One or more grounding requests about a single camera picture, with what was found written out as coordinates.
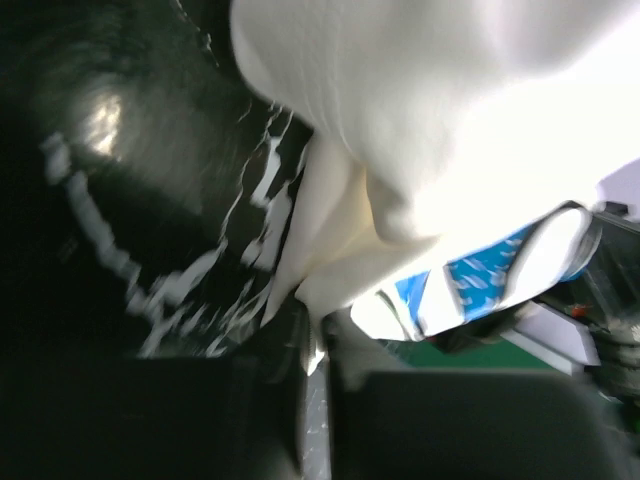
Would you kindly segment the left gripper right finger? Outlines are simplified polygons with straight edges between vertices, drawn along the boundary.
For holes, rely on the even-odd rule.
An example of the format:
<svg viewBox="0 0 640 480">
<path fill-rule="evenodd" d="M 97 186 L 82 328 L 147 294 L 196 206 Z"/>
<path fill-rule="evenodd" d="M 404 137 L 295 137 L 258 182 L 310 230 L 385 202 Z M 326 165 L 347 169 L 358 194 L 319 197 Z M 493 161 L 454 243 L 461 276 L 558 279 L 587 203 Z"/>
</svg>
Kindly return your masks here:
<svg viewBox="0 0 640 480">
<path fill-rule="evenodd" d="M 635 479 L 617 413 L 582 379 L 545 370 L 413 368 L 346 315 L 328 346 L 336 479 Z"/>
</svg>

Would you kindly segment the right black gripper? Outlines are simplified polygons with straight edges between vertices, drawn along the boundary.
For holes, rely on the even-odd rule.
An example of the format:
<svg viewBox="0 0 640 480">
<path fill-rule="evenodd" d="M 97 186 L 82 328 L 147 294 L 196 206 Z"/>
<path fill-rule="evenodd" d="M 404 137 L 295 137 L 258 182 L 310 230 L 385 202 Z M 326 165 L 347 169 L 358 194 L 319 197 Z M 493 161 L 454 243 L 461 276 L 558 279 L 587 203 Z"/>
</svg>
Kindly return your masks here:
<svg viewBox="0 0 640 480">
<path fill-rule="evenodd" d="M 599 364 L 598 385 L 623 400 L 639 398 L 639 222 L 629 206 L 607 202 L 594 216 L 601 239 L 583 272 L 539 297 L 539 303 L 584 325 Z"/>
</svg>

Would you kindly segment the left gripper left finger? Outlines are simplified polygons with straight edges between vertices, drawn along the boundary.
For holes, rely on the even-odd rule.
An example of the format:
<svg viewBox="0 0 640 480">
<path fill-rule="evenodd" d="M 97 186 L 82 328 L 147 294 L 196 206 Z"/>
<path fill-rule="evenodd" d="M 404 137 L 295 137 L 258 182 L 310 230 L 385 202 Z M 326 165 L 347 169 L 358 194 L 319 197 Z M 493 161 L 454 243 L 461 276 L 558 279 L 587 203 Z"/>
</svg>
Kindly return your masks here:
<svg viewBox="0 0 640 480">
<path fill-rule="evenodd" d="M 299 479 L 309 335 L 285 303 L 219 358 L 1 354 L 5 479 Z"/>
</svg>

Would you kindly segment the white t shirt blue print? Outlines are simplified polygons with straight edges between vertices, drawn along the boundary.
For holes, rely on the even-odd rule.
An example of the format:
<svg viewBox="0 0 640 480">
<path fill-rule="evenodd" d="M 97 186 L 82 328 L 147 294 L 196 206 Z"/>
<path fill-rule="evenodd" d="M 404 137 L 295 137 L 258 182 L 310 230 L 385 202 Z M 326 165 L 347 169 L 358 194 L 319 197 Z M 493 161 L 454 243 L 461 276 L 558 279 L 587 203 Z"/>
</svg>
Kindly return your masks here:
<svg viewBox="0 0 640 480">
<path fill-rule="evenodd" d="M 639 156 L 635 1 L 236 1 L 261 97 L 314 132 L 264 312 L 390 288 L 421 339 L 579 274 Z"/>
</svg>

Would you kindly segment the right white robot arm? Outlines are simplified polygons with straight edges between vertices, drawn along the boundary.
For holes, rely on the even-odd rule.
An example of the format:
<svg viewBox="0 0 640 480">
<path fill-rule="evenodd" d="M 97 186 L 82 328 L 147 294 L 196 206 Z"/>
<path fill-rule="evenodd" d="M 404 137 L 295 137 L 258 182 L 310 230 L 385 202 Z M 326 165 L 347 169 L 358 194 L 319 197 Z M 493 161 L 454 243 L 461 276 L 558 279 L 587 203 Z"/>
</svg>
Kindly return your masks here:
<svg viewBox="0 0 640 480">
<path fill-rule="evenodd" d="M 608 202 L 595 216 L 602 237 L 579 276 L 533 301 L 505 337 L 568 374 L 585 369 L 605 393 L 639 400 L 639 222 Z"/>
</svg>

